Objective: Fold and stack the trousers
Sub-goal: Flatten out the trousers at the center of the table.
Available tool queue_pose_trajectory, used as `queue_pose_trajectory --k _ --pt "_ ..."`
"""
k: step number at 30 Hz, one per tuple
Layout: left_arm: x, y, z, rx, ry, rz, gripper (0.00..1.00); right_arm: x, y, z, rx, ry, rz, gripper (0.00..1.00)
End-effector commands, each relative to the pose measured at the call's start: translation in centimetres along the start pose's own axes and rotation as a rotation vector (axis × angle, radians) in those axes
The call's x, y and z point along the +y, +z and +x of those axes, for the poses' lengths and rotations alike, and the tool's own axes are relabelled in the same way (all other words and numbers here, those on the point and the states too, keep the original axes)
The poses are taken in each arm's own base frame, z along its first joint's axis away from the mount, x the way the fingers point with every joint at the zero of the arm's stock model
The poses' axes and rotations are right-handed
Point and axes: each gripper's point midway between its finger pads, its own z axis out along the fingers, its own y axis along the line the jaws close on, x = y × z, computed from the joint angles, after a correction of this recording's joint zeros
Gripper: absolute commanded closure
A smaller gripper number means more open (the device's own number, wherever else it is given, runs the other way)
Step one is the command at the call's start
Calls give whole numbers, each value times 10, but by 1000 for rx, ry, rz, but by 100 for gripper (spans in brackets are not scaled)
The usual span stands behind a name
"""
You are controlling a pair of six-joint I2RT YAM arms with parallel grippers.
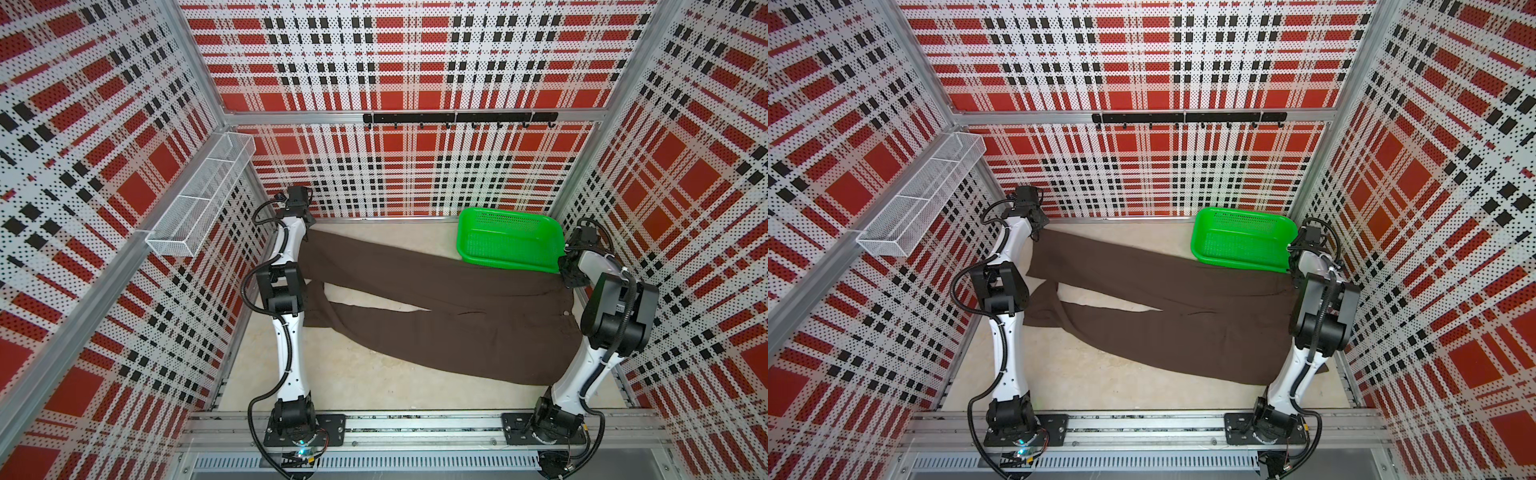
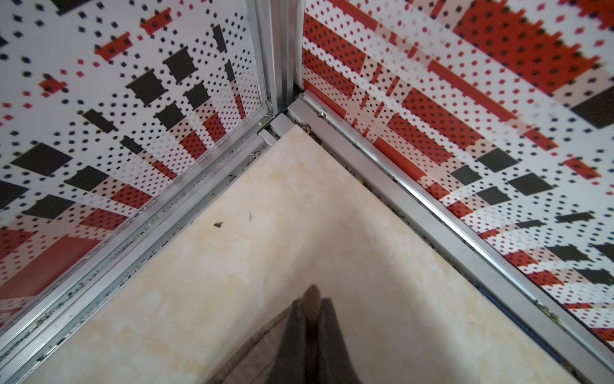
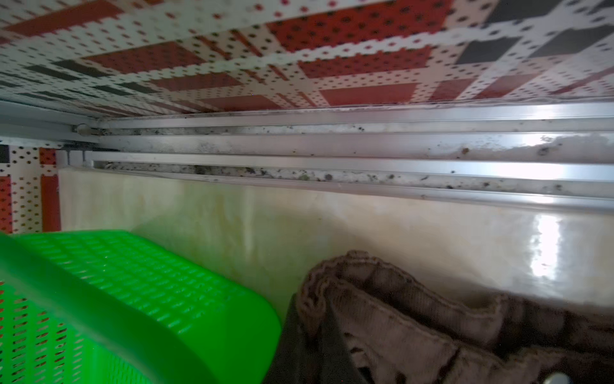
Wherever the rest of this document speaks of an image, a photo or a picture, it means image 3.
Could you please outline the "brown trousers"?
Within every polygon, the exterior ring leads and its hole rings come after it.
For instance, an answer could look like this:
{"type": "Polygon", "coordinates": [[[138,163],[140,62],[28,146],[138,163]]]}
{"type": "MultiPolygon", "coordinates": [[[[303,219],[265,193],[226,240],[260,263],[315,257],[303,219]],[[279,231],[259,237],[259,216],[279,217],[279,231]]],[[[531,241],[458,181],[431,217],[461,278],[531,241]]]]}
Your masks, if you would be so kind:
{"type": "Polygon", "coordinates": [[[363,251],[313,267],[267,383],[610,383],[613,319],[499,294],[470,308],[363,251]]]}

